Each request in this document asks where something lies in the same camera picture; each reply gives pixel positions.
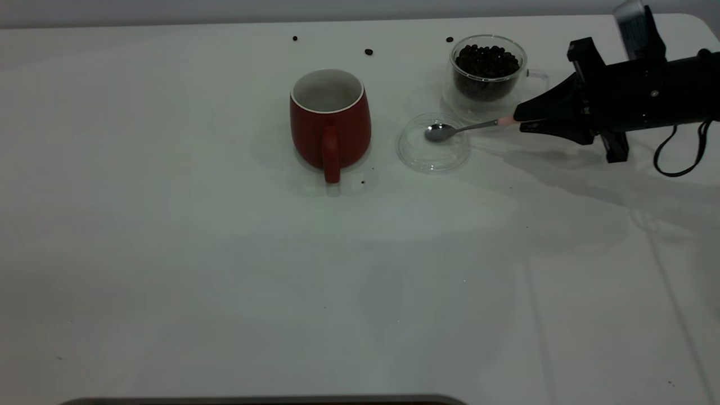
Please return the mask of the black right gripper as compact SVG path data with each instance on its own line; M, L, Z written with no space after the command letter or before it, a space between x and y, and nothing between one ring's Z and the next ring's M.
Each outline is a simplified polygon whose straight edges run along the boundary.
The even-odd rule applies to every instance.
M522 133L605 144L610 163L628 157L627 133L700 122L700 56L644 57L608 65L591 38L571 42L575 72L515 108Z

